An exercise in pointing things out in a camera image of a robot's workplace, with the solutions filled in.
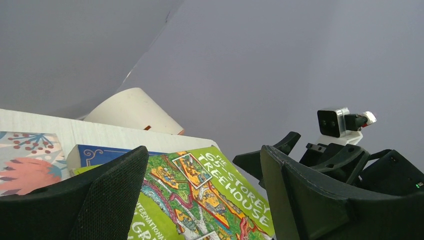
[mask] cardboard tube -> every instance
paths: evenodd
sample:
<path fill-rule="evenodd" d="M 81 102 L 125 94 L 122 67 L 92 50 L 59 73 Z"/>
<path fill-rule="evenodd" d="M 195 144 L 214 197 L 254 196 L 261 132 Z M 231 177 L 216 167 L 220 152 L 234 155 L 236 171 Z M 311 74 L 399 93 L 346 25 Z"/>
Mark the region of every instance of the cardboard tube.
<path fill-rule="evenodd" d="M 184 133 L 184 129 L 138 87 L 109 97 L 84 121 L 166 134 Z"/>

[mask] illustrated map cover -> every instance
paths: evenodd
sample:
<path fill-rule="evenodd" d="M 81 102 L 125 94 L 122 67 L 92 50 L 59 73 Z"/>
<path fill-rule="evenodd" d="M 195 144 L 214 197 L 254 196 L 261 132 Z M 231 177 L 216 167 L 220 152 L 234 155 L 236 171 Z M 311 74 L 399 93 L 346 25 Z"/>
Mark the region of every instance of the illustrated map cover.
<path fill-rule="evenodd" d="M 25 195 L 69 177 L 55 134 L 0 131 L 0 196 Z"/>
<path fill-rule="evenodd" d="M 268 202 L 216 147 L 149 158 L 128 239 L 270 240 L 273 235 Z"/>

